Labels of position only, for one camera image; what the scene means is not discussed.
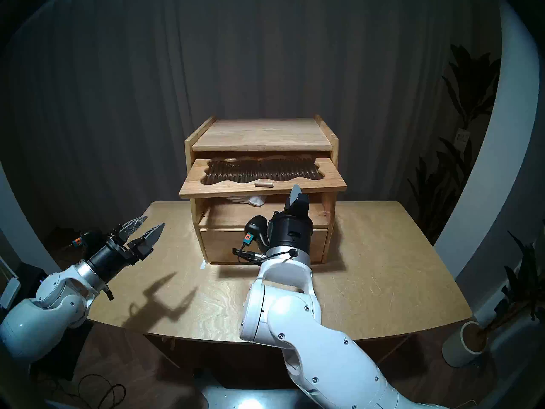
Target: wooden tray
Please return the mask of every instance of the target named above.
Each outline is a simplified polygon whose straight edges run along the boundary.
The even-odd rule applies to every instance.
[[[292,190],[295,184],[301,186],[304,193],[320,192],[343,192],[346,190],[346,183],[333,165],[329,158],[316,158],[318,172],[323,174],[324,178],[320,180],[310,180],[303,177],[296,177],[288,181],[266,180],[273,184],[273,187],[257,187],[256,182],[236,183],[231,180],[220,181],[216,184],[203,184],[201,180],[205,176],[205,170],[208,168],[209,159],[195,160],[188,177],[180,189],[180,197],[183,198],[204,198],[219,196],[244,196],[244,195],[274,195],[285,194]]]

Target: wavy cutout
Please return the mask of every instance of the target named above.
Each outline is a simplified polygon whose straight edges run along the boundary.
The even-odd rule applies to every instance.
[[[321,180],[324,175],[311,158],[264,158],[215,160],[208,162],[202,184],[216,184],[231,180],[236,183],[249,183],[259,179],[288,181],[296,177]]]

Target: table top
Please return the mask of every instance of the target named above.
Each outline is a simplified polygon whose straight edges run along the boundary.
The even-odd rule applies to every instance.
[[[165,222],[154,251],[112,281],[89,318],[141,333],[240,342],[256,266],[204,264],[189,202],[154,202],[135,237]],[[312,266],[322,324],[353,340],[471,316],[451,274],[398,202],[338,202],[329,262]]]

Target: wooden drawer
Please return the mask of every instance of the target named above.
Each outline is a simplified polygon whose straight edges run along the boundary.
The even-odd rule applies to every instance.
[[[237,263],[237,257],[232,254],[232,249],[238,249],[242,245],[244,229],[201,229],[200,233],[208,261],[211,263]],[[310,242],[311,262],[321,261],[327,235],[327,229],[314,230]],[[252,242],[244,250],[260,252],[256,242]]]
[[[301,186],[304,193],[343,192],[346,190],[346,183],[329,158],[316,158],[314,161],[318,166],[318,172],[324,176],[322,179],[311,180],[296,177],[287,181],[267,180],[272,183],[272,188],[257,187],[255,183],[259,183],[259,180],[248,183],[224,180],[216,184],[203,184],[201,180],[206,175],[205,170],[208,168],[209,161],[210,159],[195,160],[187,179],[180,189],[180,197],[210,198],[219,196],[286,194],[292,190],[295,184]]]

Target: potted plant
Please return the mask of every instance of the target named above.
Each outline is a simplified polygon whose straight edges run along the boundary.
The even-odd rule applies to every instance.
[[[443,358],[453,367],[460,367],[475,359],[486,347],[491,333],[514,321],[523,313],[529,313],[545,323],[545,277],[537,272],[536,254],[532,244],[524,245],[508,232],[522,251],[518,274],[505,266],[509,287],[503,286],[505,295],[494,308],[496,317],[485,328],[475,321],[467,321],[443,343]]]
[[[432,245],[441,234],[468,181],[473,168],[469,125],[478,116],[491,114],[500,70],[500,60],[490,62],[490,53],[472,58],[462,45],[451,45],[450,49],[456,64],[449,62],[449,66],[458,93],[447,77],[443,76],[443,80],[452,105],[462,118],[463,127],[456,133],[454,143],[439,138],[448,152],[436,152],[439,163],[434,172],[420,158],[416,168],[416,182],[413,184],[408,179],[418,205],[416,223]]]

